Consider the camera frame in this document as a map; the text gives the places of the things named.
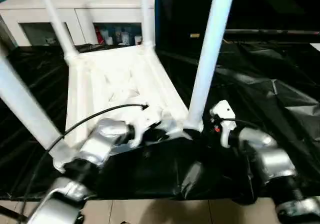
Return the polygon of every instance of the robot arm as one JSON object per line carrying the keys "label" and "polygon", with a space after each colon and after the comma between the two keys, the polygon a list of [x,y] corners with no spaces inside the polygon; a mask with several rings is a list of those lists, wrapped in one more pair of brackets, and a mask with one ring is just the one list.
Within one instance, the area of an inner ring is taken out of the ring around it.
{"label": "robot arm", "polygon": [[229,103],[220,101],[210,110],[215,129],[222,122],[221,145],[225,148],[250,148],[257,173],[268,190],[278,219],[283,224],[320,223],[320,197],[305,197],[295,178],[297,170],[285,150],[278,147],[276,140],[269,134],[253,128],[235,128],[234,121],[223,121],[230,116],[235,118]]}
{"label": "robot arm", "polygon": [[65,173],[48,190],[27,224],[82,224],[81,213],[92,195],[94,182],[113,147],[128,145],[135,138],[132,125],[113,119],[100,120],[78,155],[64,165]]}

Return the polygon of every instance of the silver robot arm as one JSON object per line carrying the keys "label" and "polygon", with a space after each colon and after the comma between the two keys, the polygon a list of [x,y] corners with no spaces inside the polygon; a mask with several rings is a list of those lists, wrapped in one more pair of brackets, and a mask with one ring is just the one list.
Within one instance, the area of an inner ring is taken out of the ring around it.
{"label": "silver robot arm", "polygon": [[82,224],[81,213],[92,195],[93,183],[107,162],[112,149],[135,138],[135,130],[124,121],[100,120],[77,156],[64,165],[65,173],[57,178],[27,224]]}

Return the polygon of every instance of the white table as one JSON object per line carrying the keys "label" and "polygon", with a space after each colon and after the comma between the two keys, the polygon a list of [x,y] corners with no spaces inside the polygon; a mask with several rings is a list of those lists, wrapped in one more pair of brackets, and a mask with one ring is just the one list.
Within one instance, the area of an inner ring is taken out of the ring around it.
{"label": "white table", "polygon": [[[52,0],[75,45],[97,44],[94,23],[141,23],[141,0]],[[149,0],[154,26],[155,0]],[[18,46],[31,46],[20,23],[49,23],[42,0],[6,0],[0,15]]]}

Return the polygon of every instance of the black tarp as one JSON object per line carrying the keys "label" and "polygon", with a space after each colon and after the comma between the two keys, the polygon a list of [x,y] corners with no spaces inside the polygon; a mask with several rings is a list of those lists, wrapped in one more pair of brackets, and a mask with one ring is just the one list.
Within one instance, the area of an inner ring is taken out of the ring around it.
{"label": "black tarp", "polygon": [[[82,52],[105,48],[79,47]],[[188,106],[197,58],[157,53]],[[58,47],[18,48],[8,59],[63,132],[68,67],[62,51]],[[307,195],[320,194],[319,60],[320,52],[309,44],[224,44],[203,116],[207,127],[209,108],[228,100],[237,118],[267,130],[288,152]],[[0,198],[20,200],[44,150],[5,104],[0,106]],[[58,175],[48,156],[27,198],[42,197]],[[220,148],[219,140],[207,129],[197,142],[178,139],[114,156],[96,181],[97,199],[250,199],[268,195],[247,176],[246,162]]]}

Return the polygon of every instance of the tile floor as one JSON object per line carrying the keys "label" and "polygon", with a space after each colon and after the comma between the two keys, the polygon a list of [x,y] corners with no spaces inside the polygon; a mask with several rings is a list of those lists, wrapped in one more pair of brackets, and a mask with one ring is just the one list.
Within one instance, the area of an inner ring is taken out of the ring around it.
{"label": "tile floor", "polygon": [[[35,207],[29,202],[26,214]],[[18,211],[21,203],[0,201]],[[260,198],[254,205],[240,206],[230,200],[95,200],[84,208],[85,224],[279,224],[274,205]],[[0,216],[0,224],[16,222]]]}

